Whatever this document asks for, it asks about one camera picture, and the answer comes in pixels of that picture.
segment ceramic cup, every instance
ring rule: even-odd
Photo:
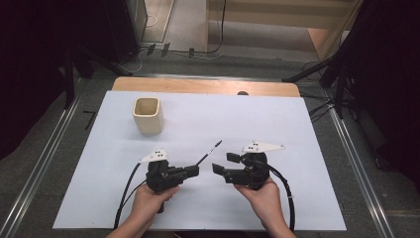
[[[160,101],[155,97],[140,97],[133,107],[133,117],[142,134],[158,134],[163,129]]]

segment white table surface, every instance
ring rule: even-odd
[[[138,97],[157,97],[163,109],[163,131],[142,135],[132,116]],[[200,175],[187,179],[165,203],[152,230],[263,230],[248,201],[212,163],[227,169],[226,153],[241,154],[252,140],[284,145],[267,152],[268,163],[288,180],[294,196],[296,230],[346,230],[346,225],[302,98],[187,93],[108,91],[53,228],[112,228],[127,180],[139,159],[164,148],[169,164],[191,166],[218,141],[223,143],[200,165]],[[146,178],[140,165],[131,191]],[[280,187],[286,221],[289,209]],[[127,202],[120,221],[131,210]]]

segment hand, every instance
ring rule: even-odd
[[[153,221],[160,206],[172,198],[179,191],[179,186],[156,193],[146,184],[141,185],[136,191],[136,197],[133,201],[131,216],[140,216],[148,221]]]
[[[272,178],[268,178],[259,190],[237,184],[235,188],[250,202],[262,226],[268,230],[271,237],[295,237],[284,220],[280,189]]]
[[[160,206],[179,191],[179,186],[155,193],[146,184],[136,191],[132,211],[120,227],[108,235],[111,237],[142,237],[151,227]]]

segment black curtain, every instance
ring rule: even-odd
[[[321,84],[348,71],[357,103],[385,138],[374,148],[420,187],[419,1],[365,0]]]
[[[47,1],[0,1],[0,160],[64,91],[54,14]]]

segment wire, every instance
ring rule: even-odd
[[[322,99],[322,100],[333,100],[332,97],[315,96],[315,95],[309,94],[309,93],[304,92],[304,91],[299,91],[299,94],[302,97],[307,97],[307,98],[315,98],[315,99]]]
[[[125,68],[124,66],[122,66],[122,65],[120,65],[120,64],[118,64],[118,66],[120,67],[120,68],[122,68],[123,70],[125,70],[125,71],[127,71],[127,72],[137,72],[137,71],[139,71],[140,69],[142,69],[142,59],[140,59],[140,55],[143,53],[143,52],[145,52],[146,50],[142,50],[142,51],[140,51],[139,52],[139,54],[138,54],[138,59],[139,59],[139,62],[140,62],[140,66],[139,66],[139,68],[137,68],[137,69],[135,69],[135,70],[130,70],[130,69],[127,69],[127,68]]]
[[[117,214],[115,215],[114,229],[117,229],[117,227],[120,223],[121,211],[123,210],[123,207],[124,207],[124,204],[125,204],[124,200],[126,198],[127,190],[129,189],[131,180],[133,179],[133,176],[136,173],[137,169],[139,168],[140,164],[141,163],[136,164],[136,166],[134,167],[134,169],[133,169],[133,171],[132,171],[132,173],[129,177],[129,180],[127,181],[127,185],[126,185],[126,188],[124,189],[123,197],[121,198],[120,206],[118,207]]]
[[[152,15],[148,15],[148,18],[149,17],[151,17],[151,18],[155,18],[155,22],[153,23],[153,24],[151,24],[151,25],[149,25],[149,26],[146,26],[146,28],[150,28],[150,27],[154,27],[157,23],[158,23],[158,18],[157,17],[155,17],[155,16],[152,16]]]
[[[224,2],[224,4],[223,4],[223,13],[222,13],[222,36],[220,37],[221,39],[220,39],[220,44],[219,44],[219,47],[217,47],[217,49],[216,50],[213,50],[212,52],[210,52],[210,53],[215,53],[215,52],[217,52],[217,51],[219,51],[219,49],[222,47],[222,45],[223,45],[223,33],[224,33],[224,31],[223,31],[223,27],[224,27],[224,25],[225,25],[225,14],[226,14],[226,0],[225,0],[225,2]]]
[[[319,63],[319,61],[309,61],[309,62],[306,62],[303,66],[302,66],[302,71],[304,71],[305,70],[305,66],[306,65],[308,65],[309,63],[314,63],[314,62],[316,62],[316,63]],[[318,80],[318,78],[309,78],[308,76],[306,76],[306,79],[308,79],[308,80]]]
[[[282,176],[281,173],[278,170],[276,170],[271,165],[268,165],[268,167],[269,167],[269,170],[275,176],[277,176],[281,180],[281,182],[283,182],[284,188],[286,189],[286,194],[287,194],[288,203],[289,203],[289,210],[290,210],[289,229],[293,232],[294,231],[294,223],[295,223],[295,213],[294,213],[293,195],[291,194],[290,186],[288,185],[286,178],[284,178],[284,176]]]
[[[215,59],[218,59],[218,58],[223,56],[223,55],[219,55],[219,56],[216,56],[216,57],[213,57],[213,58],[203,58],[203,57],[187,56],[187,55],[183,55],[181,53],[172,52],[172,51],[169,51],[169,53],[180,56],[180,57],[194,58],[194,59],[200,59],[200,60],[215,60]]]
[[[334,108],[333,106],[330,106],[325,112],[312,117],[311,118],[312,123],[317,122],[319,119],[321,119],[321,117],[323,117],[325,114],[327,114],[327,112],[329,112],[333,108]]]
[[[332,102],[334,102],[334,100],[328,100],[327,102],[325,102],[324,104],[322,104],[322,105],[320,105],[320,106],[318,106],[318,107],[315,107],[314,109],[312,109],[311,111],[309,111],[308,113],[309,113],[309,115],[310,116],[312,116],[313,114],[315,114],[315,112],[317,112],[319,109],[321,109],[321,108],[323,108],[324,106],[326,106],[326,105],[328,105],[328,104],[330,104],[330,103],[332,103]]]
[[[139,188],[139,186],[143,185],[146,182],[146,180],[142,181],[139,185],[137,185],[132,192],[130,192],[130,195],[127,197],[126,201],[123,203],[123,207],[126,205],[127,201],[130,199],[130,197],[133,195],[133,193]]]

